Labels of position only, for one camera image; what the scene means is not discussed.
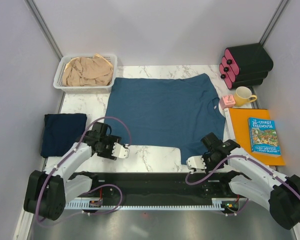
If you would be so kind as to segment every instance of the blue cloth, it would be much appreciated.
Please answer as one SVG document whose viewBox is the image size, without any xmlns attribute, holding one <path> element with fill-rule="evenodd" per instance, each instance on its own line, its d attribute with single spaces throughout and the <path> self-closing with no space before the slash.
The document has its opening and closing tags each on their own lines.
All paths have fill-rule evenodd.
<svg viewBox="0 0 300 240">
<path fill-rule="evenodd" d="M 44 115 L 41 156 L 62 157 L 84 133 L 86 122 L 83 113 Z"/>
<path fill-rule="evenodd" d="M 208 75 L 188 79 L 135 79 L 117 77 L 106 116 L 121 119 L 130 129 L 133 145 L 175 147 L 181 163 L 207 149 L 201 139 L 213 132 L 223 139 L 225 118 Z M 125 128 L 113 119 L 105 123 L 112 134 L 129 142 Z"/>
</svg>

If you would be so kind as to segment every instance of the beige cloth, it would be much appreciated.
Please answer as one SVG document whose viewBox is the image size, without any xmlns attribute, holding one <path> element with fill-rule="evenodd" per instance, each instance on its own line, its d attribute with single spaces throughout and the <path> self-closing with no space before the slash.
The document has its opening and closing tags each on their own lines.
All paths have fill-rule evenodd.
<svg viewBox="0 0 300 240">
<path fill-rule="evenodd" d="M 64 86 L 107 86 L 111 83 L 114 66 L 99 54 L 93 58 L 75 57 L 65 66 Z"/>
</svg>

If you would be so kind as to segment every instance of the marble tabletop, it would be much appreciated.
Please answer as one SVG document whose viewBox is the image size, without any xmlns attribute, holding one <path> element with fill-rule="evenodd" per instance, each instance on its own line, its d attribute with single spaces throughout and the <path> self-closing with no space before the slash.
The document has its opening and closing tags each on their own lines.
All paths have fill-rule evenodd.
<svg viewBox="0 0 300 240">
<path fill-rule="evenodd" d="M 200 74 L 207 74 L 219 97 L 234 94 L 220 78 L 218 65 L 175 65 L 175 66 L 119 66 L 117 77 L 148 79 L 186 79 Z M 87 125 L 93 120 L 106 115 L 110 94 L 66 94 L 61 113 L 83 113 L 87 115 Z M 246 104 L 242 108 L 251 108 Z M 224 131 L 223 140 L 227 140 Z M 129 157 L 110 160 L 93 155 L 85 161 L 76 172 L 188 172 L 186 165 L 181 164 L 178 148 L 161 146 L 132 145 Z M 46 166 L 55 165 L 60 157 L 49 157 Z"/>
</svg>

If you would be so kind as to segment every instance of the blue book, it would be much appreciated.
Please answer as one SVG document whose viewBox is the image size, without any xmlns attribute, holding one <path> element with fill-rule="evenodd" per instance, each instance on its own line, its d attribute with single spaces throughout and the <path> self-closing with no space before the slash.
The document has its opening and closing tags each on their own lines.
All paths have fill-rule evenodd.
<svg viewBox="0 0 300 240">
<path fill-rule="evenodd" d="M 281 156 L 275 121 L 249 117 L 248 125 L 252 153 Z"/>
</svg>

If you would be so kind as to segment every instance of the pink cube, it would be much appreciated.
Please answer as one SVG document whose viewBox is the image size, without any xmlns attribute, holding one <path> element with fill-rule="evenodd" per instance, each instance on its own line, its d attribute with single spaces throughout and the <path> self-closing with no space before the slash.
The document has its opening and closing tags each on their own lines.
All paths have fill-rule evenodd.
<svg viewBox="0 0 300 240">
<path fill-rule="evenodd" d="M 236 104 L 235 98 L 233 95 L 225 95 L 220 99 L 221 109 L 232 108 Z"/>
</svg>

